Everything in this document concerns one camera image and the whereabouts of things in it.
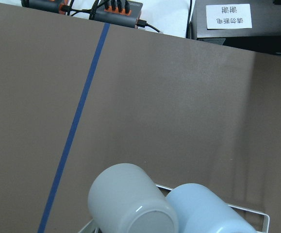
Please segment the grey plastic cup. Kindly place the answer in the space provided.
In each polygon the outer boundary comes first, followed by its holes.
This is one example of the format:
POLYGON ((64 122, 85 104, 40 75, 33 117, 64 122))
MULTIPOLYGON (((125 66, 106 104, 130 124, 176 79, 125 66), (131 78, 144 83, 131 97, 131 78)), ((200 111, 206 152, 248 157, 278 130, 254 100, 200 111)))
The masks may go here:
POLYGON ((176 233, 175 210, 146 172, 121 163, 105 169, 88 193, 88 209, 103 233, 176 233))

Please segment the blue plastic cup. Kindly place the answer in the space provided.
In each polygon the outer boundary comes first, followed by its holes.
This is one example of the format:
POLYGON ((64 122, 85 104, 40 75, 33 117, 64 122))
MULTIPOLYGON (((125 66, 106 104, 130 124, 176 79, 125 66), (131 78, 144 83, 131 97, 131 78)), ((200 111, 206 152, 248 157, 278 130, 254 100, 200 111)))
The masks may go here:
POLYGON ((209 188, 182 184, 166 200, 174 208, 180 233, 255 233, 256 230, 209 188))

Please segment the grey orange usb hub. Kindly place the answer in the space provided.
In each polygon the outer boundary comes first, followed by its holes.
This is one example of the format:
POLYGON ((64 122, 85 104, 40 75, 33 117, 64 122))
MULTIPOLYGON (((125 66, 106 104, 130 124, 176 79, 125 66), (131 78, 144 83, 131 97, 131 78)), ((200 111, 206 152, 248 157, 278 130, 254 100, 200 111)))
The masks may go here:
POLYGON ((90 20, 137 28, 143 3, 131 0, 100 0, 91 8, 90 20))

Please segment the white paper label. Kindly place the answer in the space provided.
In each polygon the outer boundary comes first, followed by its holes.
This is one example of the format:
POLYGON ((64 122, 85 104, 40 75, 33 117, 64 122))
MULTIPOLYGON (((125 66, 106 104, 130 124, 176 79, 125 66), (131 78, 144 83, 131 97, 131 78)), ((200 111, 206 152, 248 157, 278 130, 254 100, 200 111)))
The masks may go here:
POLYGON ((250 4, 206 5, 208 30, 252 29, 250 4))

